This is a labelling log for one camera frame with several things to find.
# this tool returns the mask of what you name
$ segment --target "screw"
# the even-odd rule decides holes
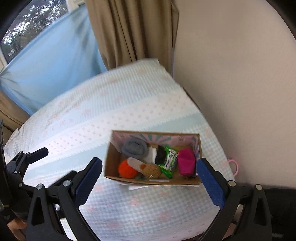
[[[61,210],[61,207],[58,205],[58,204],[54,204],[55,208],[57,211],[60,211]]]
[[[71,184],[71,181],[70,180],[66,180],[63,182],[63,186],[67,187]]]
[[[40,184],[38,184],[38,185],[36,186],[36,189],[37,189],[37,190],[40,190],[42,187],[43,187],[43,184],[40,183]]]
[[[235,187],[235,185],[236,185],[235,181],[233,181],[233,180],[230,180],[230,181],[228,182],[228,184],[229,184],[229,186],[231,186],[231,187]]]
[[[262,190],[262,186],[261,186],[260,184],[257,184],[257,185],[256,185],[256,188],[257,188],[258,190]]]

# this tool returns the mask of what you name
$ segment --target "pink ring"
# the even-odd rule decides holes
[[[236,165],[236,167],[237,167],[235,173],[233,174],[233,176],[236,177],[237,174],[238,174],[238,172],[239,172],[239,164],[234,159],[228,159],[228,163],[230,163],[230,162],[233,162]]]

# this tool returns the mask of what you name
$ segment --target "bedsheet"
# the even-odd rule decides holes
[[[157,60],[111,70],[57,97],[16,130],[4,148],[6,161],[19,151],[47,147],[49,155],[29,166],[24,182],[49,186],[92,157],[103,161],[111,130],[199,133],[203,156],[227,180],[233,175],[210,126]],[[203,233],[219,208],[203,185],[128,190],[103,177],[80,207],[101,240],[183,240]],[[75,240],[67,222],[69,238]]]

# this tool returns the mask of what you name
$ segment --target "snack package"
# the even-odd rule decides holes
[[[158,162],[157,165],[160,167],[162,173],[164,173],[168,178],[172,178],[177,165],[178,152],[169,146],[165,146],[164,150],[166,151],[166,158],[163,163]]]

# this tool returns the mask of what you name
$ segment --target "tree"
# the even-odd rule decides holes
[[[45,28],[67,13],[65,0],[32,0],[16,17],[0,45],[9,63]]]

